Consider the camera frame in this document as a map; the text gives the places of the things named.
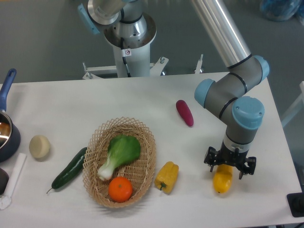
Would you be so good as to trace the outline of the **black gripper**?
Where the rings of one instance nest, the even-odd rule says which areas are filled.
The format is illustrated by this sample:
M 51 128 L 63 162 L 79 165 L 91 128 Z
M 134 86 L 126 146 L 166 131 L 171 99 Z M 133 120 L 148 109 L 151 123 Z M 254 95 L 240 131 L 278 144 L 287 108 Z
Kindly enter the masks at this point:
M 222 143 L 219 151 L 213 147 L 207 149 L 204 163 L 210 167 L 210 172 L 213 172 L 214 167 L 217 165 L 226 164 L 234 166 L 239 170 L 238 178 L 241 180 L 244 175 L 253 175 L 256 169 L 257 158 L 246 158 L 247 153 L 248 151 L 240 152 L 238 148 L 231 151 Z

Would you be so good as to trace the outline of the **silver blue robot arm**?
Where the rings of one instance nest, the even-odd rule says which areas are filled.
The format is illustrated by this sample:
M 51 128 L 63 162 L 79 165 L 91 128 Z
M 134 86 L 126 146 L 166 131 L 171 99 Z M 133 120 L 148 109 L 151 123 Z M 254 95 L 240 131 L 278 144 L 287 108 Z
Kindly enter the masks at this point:
M 236 167 L 240 177 L 252 175 L 257 160 L 247 153 L 265 108 L 247 93 L 267 78 L 269 64 L 251 54 L 223 1 L 194 0 L 192 5 L 228 69 L 219 81 L 203 80 L 194 93 L 195 100 L 227 127 L 221 148 L 209 147 L 204 162 L 211 168 Z

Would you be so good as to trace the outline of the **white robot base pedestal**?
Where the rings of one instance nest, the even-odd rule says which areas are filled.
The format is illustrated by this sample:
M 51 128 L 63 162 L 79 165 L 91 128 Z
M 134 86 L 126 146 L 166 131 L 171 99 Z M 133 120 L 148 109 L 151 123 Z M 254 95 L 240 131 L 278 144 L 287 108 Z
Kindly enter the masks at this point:
M 90 0 L 77 10 L 88 30 L 103 34 L 112 46 L 118 77 L 150 75 L 150 45 L 156 25 L 144 13 L 140 0 Z

